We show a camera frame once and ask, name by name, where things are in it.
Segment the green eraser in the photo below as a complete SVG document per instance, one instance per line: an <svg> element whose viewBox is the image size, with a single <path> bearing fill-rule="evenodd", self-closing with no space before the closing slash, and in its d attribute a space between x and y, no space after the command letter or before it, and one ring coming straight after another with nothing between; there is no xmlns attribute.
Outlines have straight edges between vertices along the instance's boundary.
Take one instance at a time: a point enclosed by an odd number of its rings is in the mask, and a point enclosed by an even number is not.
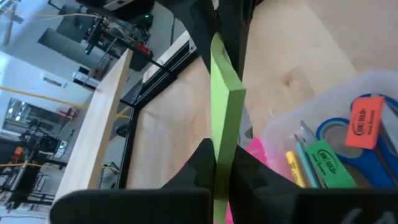
<svg viewBox="0 0 398 224"><path fill-rule="evenodd" d="M325 140L317 141L307 146L305 150L328 188L356 187L354 179Z"/></svg>

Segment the yellow marker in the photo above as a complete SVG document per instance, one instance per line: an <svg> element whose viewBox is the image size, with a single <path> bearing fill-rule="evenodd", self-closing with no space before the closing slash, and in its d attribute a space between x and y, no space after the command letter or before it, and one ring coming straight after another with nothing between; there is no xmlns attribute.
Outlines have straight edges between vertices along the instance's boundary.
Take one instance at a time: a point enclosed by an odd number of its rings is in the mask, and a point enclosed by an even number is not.
<svg viewBox="0 0 398 224"><path fill-rule="evenodd" d="M294 154L294 152L293 151L286 152L286 159L292 168L292 176L296 184L300 187L305 187L304 178L301 173L299 163L297 162L296 155Z"/></svg>

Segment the pink paper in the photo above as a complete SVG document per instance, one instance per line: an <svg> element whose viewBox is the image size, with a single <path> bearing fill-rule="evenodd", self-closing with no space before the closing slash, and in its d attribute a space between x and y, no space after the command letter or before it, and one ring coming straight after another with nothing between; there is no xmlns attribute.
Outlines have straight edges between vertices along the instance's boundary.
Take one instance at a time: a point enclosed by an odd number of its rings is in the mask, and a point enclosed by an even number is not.
<svg viewBox="0 0 398 224"><path fill-rule="evenodd" d="M251 141L250 144L247 146L246 151L256 159L258 159L260 162L262 162L264 165L268 166L266 149L261 139L255 137L253 141ZM233 223L234 221L232 219L231 208L229 207L228 203L228 206L226 208L226 224Z"/></svg>

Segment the clear plastic bin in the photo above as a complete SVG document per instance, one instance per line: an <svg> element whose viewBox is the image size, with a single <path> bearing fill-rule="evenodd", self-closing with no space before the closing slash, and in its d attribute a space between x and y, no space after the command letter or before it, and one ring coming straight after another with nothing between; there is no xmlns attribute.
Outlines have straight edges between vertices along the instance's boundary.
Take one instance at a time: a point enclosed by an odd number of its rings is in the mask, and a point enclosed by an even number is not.
<svg viewBox="0 0 398 224"><path fill-rule="evenodd" d="M318 126L329 118L349 118L350 104L365 93L381 93L398 98L398 73L390 70L371 70L362 73L271 122L261 136L269 167L293 181L285 153L297 151L294 134L300 133L300 121L304 120L315 132Z"/></svg>

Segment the black metal frame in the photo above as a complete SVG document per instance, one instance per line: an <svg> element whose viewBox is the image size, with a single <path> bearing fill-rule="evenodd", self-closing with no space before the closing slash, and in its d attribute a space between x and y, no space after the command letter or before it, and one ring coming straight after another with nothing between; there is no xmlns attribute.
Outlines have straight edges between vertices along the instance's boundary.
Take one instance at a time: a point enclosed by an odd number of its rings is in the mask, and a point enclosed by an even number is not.
<svg viewBox="0 0 398 224"><path fill-rule="evenodd" d="M186 69L197 57L198 52L196 49L193 50L193 46L190 45L190 41L187 41L187 43L185 43L180 50L178 50L178 52L170 57L164 64L164 68L167 69L160 68L148 81L142 84L142 87L141 85L137 86L138 88L141 88L141 90L139 90L139 96L136 97L134 102L128 103L121 100L121 103L131 106L132 111L130 115L129 132L126 136L126 143L124 145L119 170L119 177L116 182L117 189L126 188L134 139L136 136L138 118L141 109L170 86L178 78L179 73Z"/></svg>

